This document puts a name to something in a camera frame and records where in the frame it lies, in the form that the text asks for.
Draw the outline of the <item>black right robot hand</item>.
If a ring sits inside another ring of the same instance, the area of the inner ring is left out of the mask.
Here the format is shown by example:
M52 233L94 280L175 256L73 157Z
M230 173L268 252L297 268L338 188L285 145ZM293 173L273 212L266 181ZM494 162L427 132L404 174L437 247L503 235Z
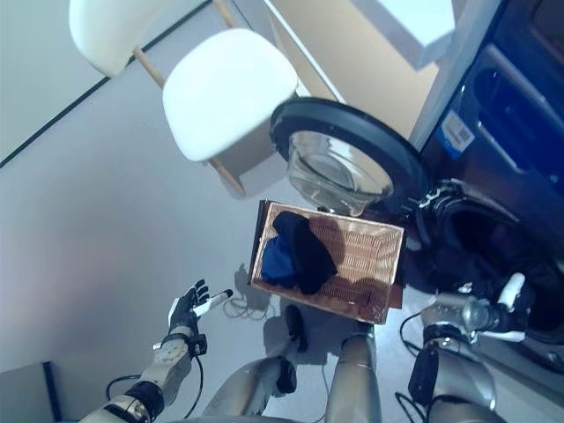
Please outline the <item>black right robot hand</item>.
M525 282L525 276L521 272L512 274L497 301L486 304L487 322L478 332L511 343L522 342L535 301L536 294Z

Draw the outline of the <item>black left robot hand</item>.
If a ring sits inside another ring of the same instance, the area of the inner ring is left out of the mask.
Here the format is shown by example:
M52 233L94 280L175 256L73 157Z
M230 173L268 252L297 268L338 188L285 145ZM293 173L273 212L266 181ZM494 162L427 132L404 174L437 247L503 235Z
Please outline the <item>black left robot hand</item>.
M181 297L173 300L168 312L168 334L181 333L189 338L199 334L199 320L233 296L232 289L210 295L204 279L198 280Z

